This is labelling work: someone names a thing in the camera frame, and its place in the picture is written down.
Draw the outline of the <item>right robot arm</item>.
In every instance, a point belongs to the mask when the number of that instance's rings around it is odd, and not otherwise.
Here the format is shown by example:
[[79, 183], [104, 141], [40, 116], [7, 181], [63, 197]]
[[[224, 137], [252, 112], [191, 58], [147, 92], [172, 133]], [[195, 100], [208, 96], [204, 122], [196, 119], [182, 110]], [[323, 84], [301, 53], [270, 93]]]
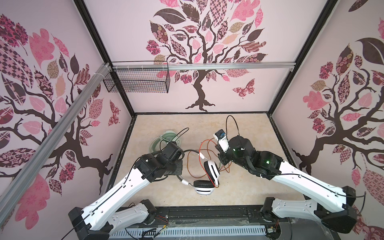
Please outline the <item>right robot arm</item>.
[[248, 139], [241, 136], [229, 140], [225, 132], [218, 131], [214, 138], [223, 165], [232, 162], [254, 176], [283, 184], [307, 197], [304, 201], [266, 198], [261, 208], [261, 216], [266, 221], [306, 219], [320, 222], [342, 234], [350, 233], [357, 224], [358, 213], [353, 207], [357, 198], [355, 189], [320, 181], [271, 152], [257, 151]]

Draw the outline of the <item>mint green white headphones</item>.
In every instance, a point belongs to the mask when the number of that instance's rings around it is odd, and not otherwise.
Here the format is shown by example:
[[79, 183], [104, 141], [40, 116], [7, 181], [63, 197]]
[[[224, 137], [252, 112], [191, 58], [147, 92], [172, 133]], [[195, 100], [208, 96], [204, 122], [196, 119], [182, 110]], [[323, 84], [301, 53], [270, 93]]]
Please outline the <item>mint green white headphones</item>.
[[154, 138], [149, 145], [149, 152], [154, 153], [162, 150], [169, 142], [175, 142], [178, 147], [181, 147], [181, 133], [176, 133], [172, 130], [165, 131], [162, 135]]

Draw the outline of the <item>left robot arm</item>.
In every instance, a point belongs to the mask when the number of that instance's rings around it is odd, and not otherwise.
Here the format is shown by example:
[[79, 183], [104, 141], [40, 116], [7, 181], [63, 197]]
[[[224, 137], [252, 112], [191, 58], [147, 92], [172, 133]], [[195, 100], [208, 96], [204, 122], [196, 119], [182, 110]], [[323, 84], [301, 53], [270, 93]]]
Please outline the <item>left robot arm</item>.
[[157, 209], [149, 200], [121, 210], [138, 191], [162, 176], [173, 175], [178, 161], [184, 158], [182, 150], [157, 151], [140, 156], [129, 173], [102, 197], [82, 208], [75, 207], [69, 218], [79, 240], [107, 240], [115, 232], [135, 224], [153, 223]]

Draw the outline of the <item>black white headphones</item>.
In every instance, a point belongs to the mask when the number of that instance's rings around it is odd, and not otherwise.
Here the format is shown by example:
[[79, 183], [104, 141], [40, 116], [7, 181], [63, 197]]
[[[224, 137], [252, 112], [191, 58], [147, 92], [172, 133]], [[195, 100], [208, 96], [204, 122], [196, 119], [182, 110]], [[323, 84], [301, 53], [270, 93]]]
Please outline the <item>black white headphones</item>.
[[199, 162], [205, 172], [201, 178], [196, 178], [193, 183], [188, 182], [182, 176], [176, 175], [178, 180], [185, 186], [192, 187], [198, 195], [208, 196], [220, 186], [220, 168], [218, 165], [207, 159], [201, 151], [198, 150], [185, 150], [184, 153], [196, 153], [199, 155]]

